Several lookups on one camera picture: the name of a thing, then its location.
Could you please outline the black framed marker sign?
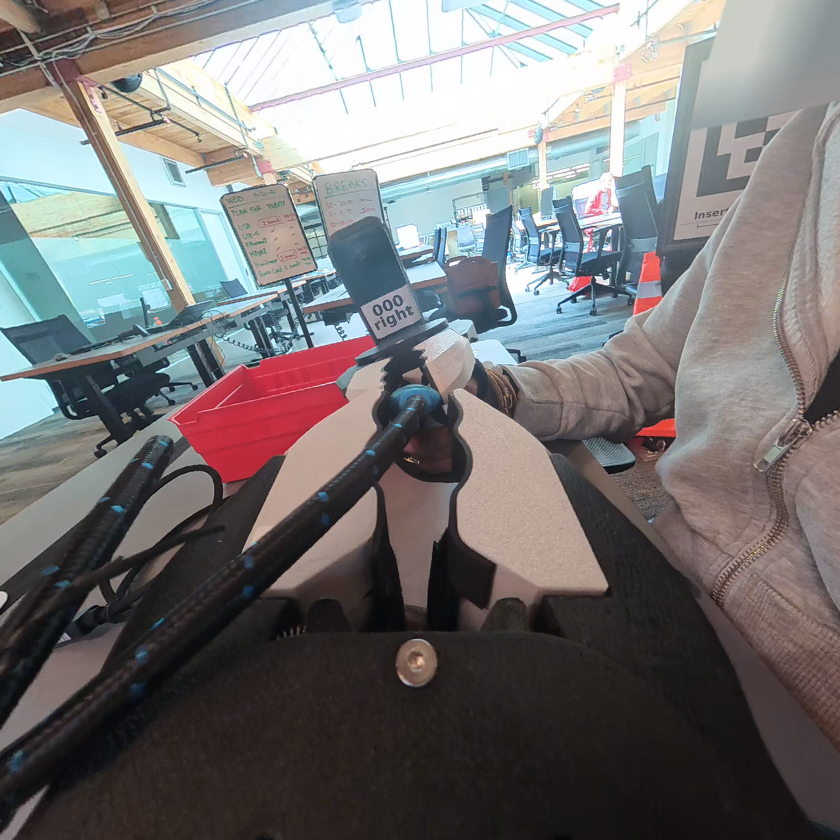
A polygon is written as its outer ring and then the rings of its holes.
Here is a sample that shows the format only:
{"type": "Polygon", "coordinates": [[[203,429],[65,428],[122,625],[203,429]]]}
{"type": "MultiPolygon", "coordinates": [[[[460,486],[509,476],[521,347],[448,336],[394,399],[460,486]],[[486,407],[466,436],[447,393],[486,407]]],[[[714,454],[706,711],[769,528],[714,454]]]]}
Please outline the black framed marker sign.
{"type": "Polygon", "coordinates": [[[700,71],[713,37],[686,48],[675,112],[657,254],[698,251],[746,188],[764,147],[795,115],[783,112],[693,129],[700,71]]]}

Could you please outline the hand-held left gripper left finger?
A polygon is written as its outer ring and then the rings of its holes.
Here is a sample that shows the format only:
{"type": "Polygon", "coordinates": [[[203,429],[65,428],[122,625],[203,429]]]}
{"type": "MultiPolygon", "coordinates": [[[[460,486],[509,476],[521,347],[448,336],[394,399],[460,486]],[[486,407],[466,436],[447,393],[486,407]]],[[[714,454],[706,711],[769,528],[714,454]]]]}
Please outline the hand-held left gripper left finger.
{"type": "MultiPolygon", "coordinates": [[[[377,431],[382,391],[365,391],[308,430],[288,450],[246,546],[267,535],[357,456],[377,431]]],[[[294,601],[388,601],[392,550],[384,493],[375,485],[261,595],[294,601]]]]}

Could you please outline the red plastic bin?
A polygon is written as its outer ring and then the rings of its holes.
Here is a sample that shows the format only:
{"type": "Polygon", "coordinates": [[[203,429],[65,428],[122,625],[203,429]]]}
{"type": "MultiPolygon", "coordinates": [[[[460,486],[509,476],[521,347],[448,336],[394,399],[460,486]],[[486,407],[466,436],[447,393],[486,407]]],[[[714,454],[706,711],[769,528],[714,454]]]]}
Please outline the red plastic bin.
{"type": "Polygon", "coordinates": [[[374,345],[365,335],[241,364],[169,420],[223,483],[246,480],[347,403],[337,380],[374,345]]]}

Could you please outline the black office chair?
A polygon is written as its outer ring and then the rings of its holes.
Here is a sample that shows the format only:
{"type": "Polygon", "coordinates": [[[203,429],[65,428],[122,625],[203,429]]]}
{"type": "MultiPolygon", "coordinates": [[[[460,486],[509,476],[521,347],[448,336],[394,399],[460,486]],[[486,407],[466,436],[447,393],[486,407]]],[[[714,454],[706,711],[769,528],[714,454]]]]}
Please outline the black office chair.
{"type": "Polygon", "coordinates": [[[560,273],[562,278],[577,279],[589,277],[588,290],[590,292],[590,316],[597,315],[596,279],[606,280],[612,296],[631,294],[619,282],[619,268],[622,263],[622,227],[620,221],[595,224],[593,230],[593,248],[587,249],[585,230],[574,210],[571,198],[559,201],[555,211],[556,221],[560,227],[562,238],[562,253],[560,258],[560,273]]]}
{"type": "MultiPolygon", "coordinates": [[[[95,349],[65,314],[2,328],[2,334],[33,366],[62,364],[95,349]]],[[[36,373],[34,378],[47,383],[66,419],[101,420],[109,435],[97,444],[97,458],[106,454],[106,444],[120,445],[158,419],[148,401],[162,396],[171,382],[167,374],[136,365],[126,367],[112,360],[87,361],[51,373],[36,373]]]]}

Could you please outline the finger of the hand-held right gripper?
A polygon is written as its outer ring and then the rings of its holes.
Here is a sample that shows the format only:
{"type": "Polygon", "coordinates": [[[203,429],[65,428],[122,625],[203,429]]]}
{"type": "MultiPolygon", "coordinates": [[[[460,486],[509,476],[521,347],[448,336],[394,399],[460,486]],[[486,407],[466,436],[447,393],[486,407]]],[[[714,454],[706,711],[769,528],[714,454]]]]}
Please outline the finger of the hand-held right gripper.
{"type": "Polygon", "coordinates": [[[384,366],[365,366],[346,371],[337,385],[346,385],[344,397],[348,404],[371,411],[385,393],[384,366]]]}
{"type": "Polygon", "coordinates": [[[444,403],[464,390],[473,375],[476,356],[466,337],[446,329],[420,343],[423,383],[436,390],[444,403]]]}

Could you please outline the wooden office desk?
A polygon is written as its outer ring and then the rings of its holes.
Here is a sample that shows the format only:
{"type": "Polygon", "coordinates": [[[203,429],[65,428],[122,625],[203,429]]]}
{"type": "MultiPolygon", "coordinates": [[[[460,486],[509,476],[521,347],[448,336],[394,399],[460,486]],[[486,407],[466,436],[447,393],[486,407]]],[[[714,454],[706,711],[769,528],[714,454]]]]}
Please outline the wooden office desk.
{"type": "MultiPolygon", "coordinates": [[[[419,266],[408,266],[405,268],[405,273],[414,291],[437,289],[447,285],[445,271],[435,261],[429,261],[419,266]]],[[[325,295],[315,298],[312,303],[303,307],[302,312],[309,315],[329,310],[357,312],[359,307],[344,286],[338,286],[329,290],[325,295]]]]}
{"type": "Polygon", "coordinates": [[[225,328],[241,329],[251,326],[258,316],[270,311],[266,305],[270,300],[278,299],[279,295],[279,292],[274,290],[224,302],[220,307],[208,308],[203,318],[190,324],[164,328],[159,332],[132,336],[121,341],[93,344],[93,351],[72,356],[68,362],[37,366],[30,364],[21,371],[2,375],[2,381],[39,380],[34,378],[36,373],[51,373],[87,361],[113,361],[126,367],[136,365],[148,371],[162,373],[165,361],[179,350],[186,350],[203,383],[210,386],[225,375],[221,353],[215,351],[210,344],[215,333],[224,333],[225,328]]]}

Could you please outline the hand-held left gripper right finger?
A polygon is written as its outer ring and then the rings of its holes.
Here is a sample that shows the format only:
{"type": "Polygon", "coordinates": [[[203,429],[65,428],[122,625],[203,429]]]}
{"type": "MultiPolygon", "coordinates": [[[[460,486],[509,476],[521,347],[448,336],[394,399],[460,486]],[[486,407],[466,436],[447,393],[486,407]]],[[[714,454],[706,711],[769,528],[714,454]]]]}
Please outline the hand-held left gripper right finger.
{"type": "Polygon", "coordinates": [[[606,578],[549,451],[465,390],[448,406],[464,464],[448,528],[448,574],[457,593],[603,595],[606,578]]]}

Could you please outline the person's right forearm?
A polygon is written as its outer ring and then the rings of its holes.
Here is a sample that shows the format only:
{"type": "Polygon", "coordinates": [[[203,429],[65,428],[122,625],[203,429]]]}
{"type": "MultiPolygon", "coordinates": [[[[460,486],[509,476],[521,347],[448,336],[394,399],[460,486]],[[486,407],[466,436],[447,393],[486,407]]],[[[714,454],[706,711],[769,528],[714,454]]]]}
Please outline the person's right forearm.
{"type": "Polygon", "coordinates": [[[632,317],[606,346],[568,360],[488,371],[500,377],[504,413],[542,441],[603,437],[620,442],[669,414],[679,443],[710,445],[728,425],[711,372],[686,347],[705,279],[687,272],[657,307],[632,317]]]}

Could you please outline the handwritten whiteboard on stand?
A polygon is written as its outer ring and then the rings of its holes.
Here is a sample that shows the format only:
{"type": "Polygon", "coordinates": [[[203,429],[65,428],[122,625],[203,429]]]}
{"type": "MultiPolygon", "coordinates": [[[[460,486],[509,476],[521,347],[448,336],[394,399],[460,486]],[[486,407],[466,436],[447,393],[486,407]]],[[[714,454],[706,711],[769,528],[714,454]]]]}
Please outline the handwritten whiteboard on stand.
{"type": "Polygon", "coordinates": [[[220,203],[258,287],[304,277],[317,261],[289,190],[282,184],[227,192],[220,203]]]}
{"type": "Polygon", "coordinates": [[[362,218],[376,217],[385,221],[380,185],[374,170],[320,174],[312,184],[327,238],[362,218]]]}

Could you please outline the orange traffic cone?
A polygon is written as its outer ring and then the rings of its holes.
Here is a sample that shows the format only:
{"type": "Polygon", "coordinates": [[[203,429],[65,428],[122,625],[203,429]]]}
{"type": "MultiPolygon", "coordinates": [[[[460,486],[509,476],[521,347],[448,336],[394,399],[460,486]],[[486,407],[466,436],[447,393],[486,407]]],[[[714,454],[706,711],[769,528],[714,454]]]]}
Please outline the orange traffic cone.
{"type": "Polygon", "coordinates": [[[660,276],[660,259],[654,251],[647,252],[643,257],[633,315],[654,309],[662,300],[663,291],[660,276]]]}

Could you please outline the brown office chair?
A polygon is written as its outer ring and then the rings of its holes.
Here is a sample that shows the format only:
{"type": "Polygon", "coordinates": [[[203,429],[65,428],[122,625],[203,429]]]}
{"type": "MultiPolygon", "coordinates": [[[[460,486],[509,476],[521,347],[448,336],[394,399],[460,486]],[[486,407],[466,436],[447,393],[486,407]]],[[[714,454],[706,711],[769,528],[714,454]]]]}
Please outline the brown office chair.
{"type": "Polygon", "coordinates": [[[478,334],[516,323],[504,265],[483,256],[459,255],[446,262],[444,272],[447,284],[439,296],[447,320],[472,321],[478,334]]]}

